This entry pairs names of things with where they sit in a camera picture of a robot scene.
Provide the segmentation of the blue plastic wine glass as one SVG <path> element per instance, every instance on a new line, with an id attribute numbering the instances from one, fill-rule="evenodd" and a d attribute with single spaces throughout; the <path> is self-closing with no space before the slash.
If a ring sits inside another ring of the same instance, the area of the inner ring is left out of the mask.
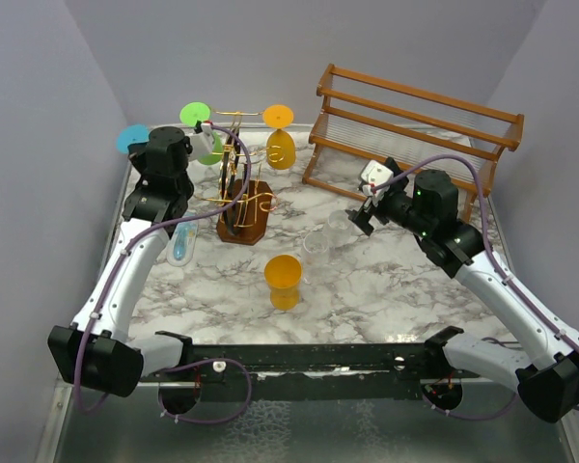
<path id="1" fill-rule="evenodd" d="M 146 144 L 149 141 L 149 129 L 143 124 L 129 125 L 118 135 L 115 146 L 118 152 L 129 154 L 129 147 L 134 144 Z"/>

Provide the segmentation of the green plastic wine glass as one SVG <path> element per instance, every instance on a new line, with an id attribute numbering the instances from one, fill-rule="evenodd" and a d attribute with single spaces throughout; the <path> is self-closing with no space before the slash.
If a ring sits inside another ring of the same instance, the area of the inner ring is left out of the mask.
<path id="1" fill-rule="evenodd" d="M 196 121 L 209 121 L 211 115 L 210 108 L 202 102 L 194 101 L 186 104 L 179 112 L 179 119 L 182 124 L 191 127 L 194 131 Z M 211 166 L 221 160 L 222 144 L 219 136 L 215 133 L 215 147 L 212 155 L 202 157 L 199 160 L 201 164 Z"/>

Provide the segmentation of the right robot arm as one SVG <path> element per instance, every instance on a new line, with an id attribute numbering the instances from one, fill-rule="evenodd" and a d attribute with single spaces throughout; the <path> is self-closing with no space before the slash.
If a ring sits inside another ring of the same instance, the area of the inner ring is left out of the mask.
<path id="1" fill-rule="evenodd" d="M 407 195 L 405 173 L 369 162 L 360 174 L 363 205 L 348 213 L 364 234 L 393 222 L 412 232 L 426 257 L 475 294 L 520 343 L 518 351 L 449 327 L 426 342 L 426 370 L 476 373 L 515 392 L 535 416 L 557 422 L 579 405 L 579 331 L 558 318 L 505 266 L 488 239 L 457 216 L 457 188 L 424 170 Z"/>

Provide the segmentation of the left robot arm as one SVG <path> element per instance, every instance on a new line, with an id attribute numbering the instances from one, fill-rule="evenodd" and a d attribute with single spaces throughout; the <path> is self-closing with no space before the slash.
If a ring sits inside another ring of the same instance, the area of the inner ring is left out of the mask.
<path id="1" fill-rule="evenodd" d="M 194 358 L 180 335 L 158 332 L 127 340 L 146 279 L 193 195 L 187 174 L 191 151 L 187 135 L 172 126 L 129 144 L 128 158 L 140 178 L 124 202 L 111 256 L 71 324 L 53 327 L 48 337 L 57 368 L 70 384 L 126 397 L 154 372 L 180 381 L 193 371 Z"/>

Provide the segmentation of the orange wine glass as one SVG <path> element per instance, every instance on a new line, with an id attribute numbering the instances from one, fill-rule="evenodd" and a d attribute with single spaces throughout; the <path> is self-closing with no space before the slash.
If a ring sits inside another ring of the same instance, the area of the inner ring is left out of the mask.
<path id="1" fill-rule="evenodd" d="M 292 110 L 283 104 L 271 105 L 262 114 L 263 122 L 273 129 L 266 142 L 267 162 L 273 169 L 286 170 L 295 163 L 295 144 L 286 132 L 293 118 Z"/>
<path id="2" fill-rule="evenodd" d="M 299 301 L 302 279 L 300 261 L 291 255 L 279 255 L 264 268 L 264 279 L 270 289 L 270 302 L 277 310 L 293 309 Z"/>

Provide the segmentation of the orange wine glass front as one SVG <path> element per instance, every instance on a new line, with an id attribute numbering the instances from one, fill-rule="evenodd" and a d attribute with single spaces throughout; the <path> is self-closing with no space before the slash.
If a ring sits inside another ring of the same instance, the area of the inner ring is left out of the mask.
<path id="1" fill-rule="evenodd" d="M 300 261 L 291 255 L 279 255 L 264 268 L 264 279 L 270 289 L 270 302 L 277 310 L 293 309 L 299 301 L 302 279 Z"/>

